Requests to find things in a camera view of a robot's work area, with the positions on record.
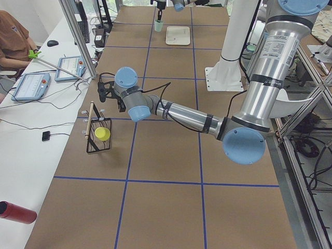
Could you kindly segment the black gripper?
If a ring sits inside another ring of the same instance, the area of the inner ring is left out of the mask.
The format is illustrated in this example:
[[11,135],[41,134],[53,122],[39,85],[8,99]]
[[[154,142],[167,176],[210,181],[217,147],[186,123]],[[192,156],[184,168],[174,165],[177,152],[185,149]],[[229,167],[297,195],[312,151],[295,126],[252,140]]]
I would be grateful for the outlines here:
[[104,103],[106,99],[116,99],[119,112],[125,112],[126,106],[122,98],[115,92],[115,82],[104,82],[102,76],[99,76],[98,80],[98,94],[101,103]]
[[161,21],[161,19],[162,19],[162,10],[165,10],[165,8],[167,6],[166,0],[150,0],[151,5],[154,2],[157,3],[157,8],[158,8],[157,21]]

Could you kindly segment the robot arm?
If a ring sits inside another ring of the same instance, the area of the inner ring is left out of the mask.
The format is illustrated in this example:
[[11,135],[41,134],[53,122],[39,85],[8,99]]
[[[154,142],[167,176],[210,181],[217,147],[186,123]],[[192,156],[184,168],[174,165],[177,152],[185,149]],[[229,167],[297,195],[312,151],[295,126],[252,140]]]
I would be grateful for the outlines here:
[[[154,2],[157,3],[157,22],[161,22],[162,20],[162,12],[165,10],[167,6],[167,2],[165,0],[151,0],[150,4],[152,5]],[[210,1],[209,0],[196,0],[196,1],[190,1],[190,0],[171,0],[173,3],[173,7],[175,11],[179,12],[182,11],[187,5],[194,3],[195,5],[198,6],[203,6],[208,4]]]
[[98,82],[101,102],[115,99],[121,112],[134,122],[159,116],[198,133],[222,141],[226,156],[238,164],[252,164],[265,152],[265,136],[270,119],[294,114],[307,100],[289,100],[284,80],[300,41],[314,26],[327,1],[268,1],[267,36],[258,50],[249,87],[240,110],[219,118],[182,106],[144,91],[137,85],[138,76],[130,67],[120,68],[114,80]]

